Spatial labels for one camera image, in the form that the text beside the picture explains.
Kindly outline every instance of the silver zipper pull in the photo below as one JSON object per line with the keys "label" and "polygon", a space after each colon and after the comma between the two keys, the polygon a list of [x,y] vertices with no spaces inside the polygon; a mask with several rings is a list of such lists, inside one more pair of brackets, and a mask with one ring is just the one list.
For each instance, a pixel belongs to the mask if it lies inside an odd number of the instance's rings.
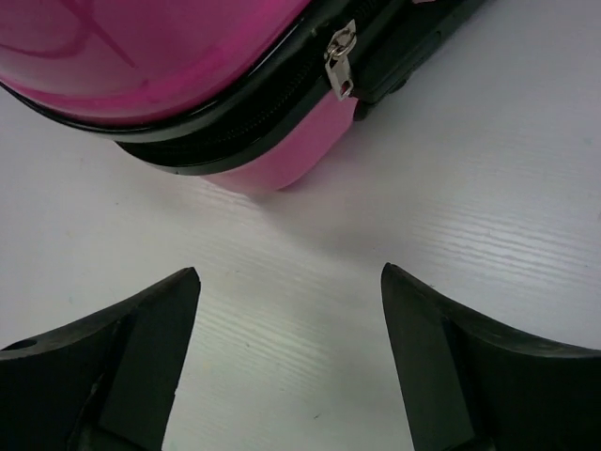
{"label": "silver zipper pull", "polygon": [[357,43],[357,25],[352,20],[342,30],[338,30],[328,44],[324,54],[326,59],[326,72],[330,84],[339,101],[350,97],[353,92],[353,79],[348,62],[348,54]]}

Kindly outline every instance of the white table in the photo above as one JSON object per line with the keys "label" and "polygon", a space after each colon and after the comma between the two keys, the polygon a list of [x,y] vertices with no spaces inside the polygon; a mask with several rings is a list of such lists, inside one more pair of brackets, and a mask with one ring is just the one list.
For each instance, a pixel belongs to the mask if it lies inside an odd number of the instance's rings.
{"label": "white table", "polygon": [[0,95],[0,347],[196,267],[166,451],[411,449],[389,260],[601,347],[600,21],[598,0],[491,3],[303,181],[258,199]]}

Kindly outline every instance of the pink suitcase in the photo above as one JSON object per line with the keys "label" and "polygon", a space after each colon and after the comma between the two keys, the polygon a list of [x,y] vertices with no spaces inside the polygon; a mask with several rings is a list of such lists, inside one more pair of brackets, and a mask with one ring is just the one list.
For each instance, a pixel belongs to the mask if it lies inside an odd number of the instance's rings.
{"label": "pink suitcase", "polygon": [[244,193],[300,178],[484,0],[2,0],[0,83]]}

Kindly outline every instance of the pink lid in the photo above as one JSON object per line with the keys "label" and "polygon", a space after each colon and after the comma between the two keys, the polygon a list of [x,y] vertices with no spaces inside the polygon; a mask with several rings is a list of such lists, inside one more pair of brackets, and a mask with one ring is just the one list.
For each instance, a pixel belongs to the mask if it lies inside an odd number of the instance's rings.
{"label": "pink lid", "polygon": [[167,117],[249,69],[309,0],[2,0],[0,81],[74,117]]}

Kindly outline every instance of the glossy pink surface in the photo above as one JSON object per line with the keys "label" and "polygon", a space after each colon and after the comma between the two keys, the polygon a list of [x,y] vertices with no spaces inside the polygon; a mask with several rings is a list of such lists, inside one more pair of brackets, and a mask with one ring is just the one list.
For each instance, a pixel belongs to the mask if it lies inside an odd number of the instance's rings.
{"label": "glossy pink surface", "polygon": [[0,0],[0,81],[102,123],[167,117],[231,84],[309,0]]}
{"label": "glossy pink surface", "polygon": [[330,92],[275,148],[244,166],[206,179],[245,194],[282,189],[315,166],[348,130],[356,105],[356,99],[338,101]]}

